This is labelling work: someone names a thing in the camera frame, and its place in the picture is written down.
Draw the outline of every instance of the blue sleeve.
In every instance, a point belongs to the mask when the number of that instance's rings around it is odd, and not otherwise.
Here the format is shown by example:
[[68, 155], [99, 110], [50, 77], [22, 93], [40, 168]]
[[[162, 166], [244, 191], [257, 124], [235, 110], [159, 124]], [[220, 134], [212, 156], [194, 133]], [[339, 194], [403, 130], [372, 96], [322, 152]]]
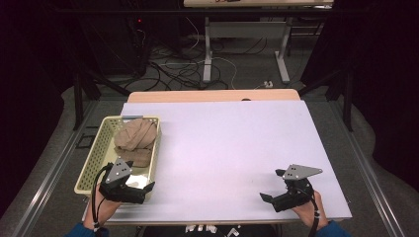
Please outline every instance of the blue sleeve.
[[351, 235], [332, 220], [328, 225], [319, 229], [315, 237], [351, 237]]
[[[109, 237], [109, 230], [107, 228], [101, 228], [101, 231], [102, 237]], [[78, 223], [65, 237], [95, 237], [95, 232], [84, 227], [82, 223]]]

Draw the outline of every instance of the white desk leg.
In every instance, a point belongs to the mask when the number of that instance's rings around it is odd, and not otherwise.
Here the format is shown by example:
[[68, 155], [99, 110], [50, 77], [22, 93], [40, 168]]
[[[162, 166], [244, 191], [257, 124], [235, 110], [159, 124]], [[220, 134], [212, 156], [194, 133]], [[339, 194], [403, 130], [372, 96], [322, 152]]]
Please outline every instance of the white desk leg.
[[204, 82], [210, 81], [212, 52], [210, 51], [210, 20], [206, 17], [206, 61], [204, 65]]
[[281, 41], [280, 51], [275, 51], [275, 56], [277, 58], [278, 68], [280, 69], [281, 79], [283, 83], [290, 83], [290, 76], [288, 74], [286, 63], [284, 62], [284, 54], [287, 50], [287, 42], [290, 37], [291, 27], [293, 26], [293, 19], [287, 18], [286, 27], [284, 28], [284, 34]]

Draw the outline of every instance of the desk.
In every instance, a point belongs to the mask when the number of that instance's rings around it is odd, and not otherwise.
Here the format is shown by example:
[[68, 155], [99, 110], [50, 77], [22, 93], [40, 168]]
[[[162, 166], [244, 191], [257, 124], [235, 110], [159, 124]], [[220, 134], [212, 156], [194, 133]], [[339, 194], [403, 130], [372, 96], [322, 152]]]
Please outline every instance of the desk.
[[276, 213], [259, 196], [286, 192], [275, 170], [291, 163], [321, 168], [310, 181], [324, 195], [328, 217], [352, 217], [305, 102], [294, 90], [137, 92], [122, 115], [160, 117], [156, 185], [148, 202], [122, 205], [108, 224], [297, 220], [293, 211]]
[[[227, 2], [220, 0], [184, 0], [185, 7], [222, 8], [222, 7], [297, 7], [331, 5], [333, 0], [240, 0]], [[286, 22], [210, 22], [206, 17], [206, 62], [204, 67], [205, 82], [210, 81], [212, 52], [211, 38], [270, 38], [281, 39], [280, 50], [275, 56], [283, 83], [290, 83], [290, 77], [284, 62], [284, 54], [290, 36], [292, 18]]]

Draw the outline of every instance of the yellow plastic basket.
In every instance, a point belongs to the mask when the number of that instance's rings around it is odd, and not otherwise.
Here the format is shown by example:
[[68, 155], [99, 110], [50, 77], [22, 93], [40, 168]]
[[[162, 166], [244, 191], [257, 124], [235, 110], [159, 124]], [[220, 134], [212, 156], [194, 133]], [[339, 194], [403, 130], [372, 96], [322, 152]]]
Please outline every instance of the yellow plastic basket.
[[74, 192], [79, 195], [90, 196], [95, 182], [95, 177], [98, 172], [107, 165], [109, 162], [115, 163], [118, 158], [118, 154], [115, 151], [114, 136], [123, 127], [124, 122], [129, 119], [151, 119], [157, 124], [157, 137], [154, 141], [154, 146], [151, 154], [150, 165], [146, 168], [132, 167], [132, 173], [129, 179], [141, 178], [145, 182], [132, 182], [135, 185], [128, 186], [142, 189], [146, 185], [154, 181], [155, 166], [158, 154], [158, 147], [160, 145], [161, 129], [160, 120], [156, 117], [135, 117], [135, 118], [123, 118], [121, 116], [106, 117], [103, 119], [101, 126], [99, 127], [98, 134], [93, 142], [92, 148], [90, 149], [89, 155], [87, 156], [86, 162], [84, 163], [83, 169], [74, 187]]

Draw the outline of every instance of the hand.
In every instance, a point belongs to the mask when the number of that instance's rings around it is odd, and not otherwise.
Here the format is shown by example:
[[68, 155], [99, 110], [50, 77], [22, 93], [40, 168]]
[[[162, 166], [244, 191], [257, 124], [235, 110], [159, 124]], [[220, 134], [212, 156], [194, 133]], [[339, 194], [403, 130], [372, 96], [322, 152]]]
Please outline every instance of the hand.
[[[321, 201], [321, 195], [319, 192], [314, 191], [314, 199], [317, 204], [318, 210], [320, 211], [320, 219], [318, 221], [317, 230], [323, 228], [328, 224], [326, 213], [324, 212], [323, 202]], [[298, 215], [301, 221], [311, 228], [314, 221], [314, 205], [311, 201], [306, 204], [296, 206], [293, 211]]]
[[[96, 200], [95, 200], [96, 208], [101, 203], [103, 198], [104, 197], [99, 192], [99, 187], [98, 187], [96, 189]], [[122, 202], [115, 202], [115, 201], [104, 199], [101, 206], [99, 207], [99, 216], [98, 216], [99, 224], [103, 226], [105, 222], [114, 215], [115, 211], [117, 211], [118, 207], [120, 207], [121, 204]], [[87, 207], [87, 213], [83, 221], [83, 226], [88, 229], [93, 230], [94, 229], [93, 222], [94, 221], [93, 221], [93, 214], [92, 214], [92, 201], [90, 200], [89, 206]]]

